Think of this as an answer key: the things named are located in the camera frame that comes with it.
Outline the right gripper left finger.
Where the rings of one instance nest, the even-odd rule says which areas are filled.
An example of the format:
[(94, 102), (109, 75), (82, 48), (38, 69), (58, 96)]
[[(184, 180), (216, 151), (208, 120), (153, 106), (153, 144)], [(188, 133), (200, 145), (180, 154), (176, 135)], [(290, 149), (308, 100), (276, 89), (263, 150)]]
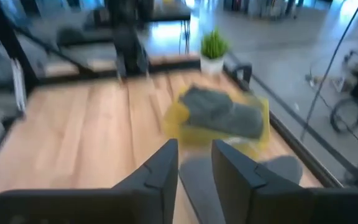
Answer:
[(172, 223), (177, 182), (178, 142), (169, 139), (111, 188), (0, 193), (0, 224)]

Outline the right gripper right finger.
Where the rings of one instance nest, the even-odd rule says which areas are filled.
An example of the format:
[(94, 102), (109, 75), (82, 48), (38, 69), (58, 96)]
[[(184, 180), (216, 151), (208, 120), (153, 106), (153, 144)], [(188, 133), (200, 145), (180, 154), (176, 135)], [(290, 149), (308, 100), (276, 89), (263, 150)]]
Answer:
[(303, 188), (222, 140), (211, 158), (226, 223), (358, 224), (358, 188)]

